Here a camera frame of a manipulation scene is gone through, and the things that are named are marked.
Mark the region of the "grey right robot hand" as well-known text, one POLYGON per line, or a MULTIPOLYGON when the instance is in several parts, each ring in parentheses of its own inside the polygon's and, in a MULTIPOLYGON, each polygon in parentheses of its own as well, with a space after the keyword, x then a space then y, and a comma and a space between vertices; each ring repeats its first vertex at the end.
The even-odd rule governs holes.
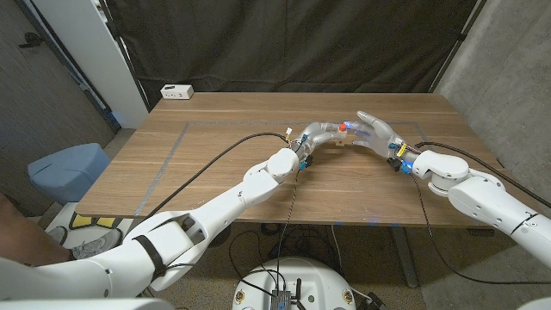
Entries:
POLYGON ((356 114, 361 121, 344 122, 357 137, 352 144, 366 147, 381 156, 395 171, 411 174, 419 152, 406 146, 406 142, 386 122, 363 111, 356 114))

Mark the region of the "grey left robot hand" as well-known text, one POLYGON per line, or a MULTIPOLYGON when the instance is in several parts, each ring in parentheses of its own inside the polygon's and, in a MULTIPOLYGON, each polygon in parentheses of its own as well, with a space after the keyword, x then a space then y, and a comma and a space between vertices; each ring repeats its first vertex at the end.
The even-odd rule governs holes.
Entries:
POLYGON ((326 142, 344 141, 347 128, 344 124, 332 122, 313 122, 309 124, 296 139, 291 142, 291 148, 300 162, 313 153, 317 146, 326 142))

